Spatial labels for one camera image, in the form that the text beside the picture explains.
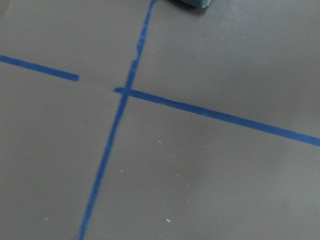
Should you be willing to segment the folded grey cloth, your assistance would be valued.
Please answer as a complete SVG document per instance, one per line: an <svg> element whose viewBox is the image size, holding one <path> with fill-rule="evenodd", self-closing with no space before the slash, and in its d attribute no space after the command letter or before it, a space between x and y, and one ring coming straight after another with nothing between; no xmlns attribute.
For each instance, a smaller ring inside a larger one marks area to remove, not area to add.
<svg viewBox="0 0 320 240"><path fill-rule="evenodd" d="M213 0L174 0L174 3L184 4L192 8L206 9Z"/></svg>

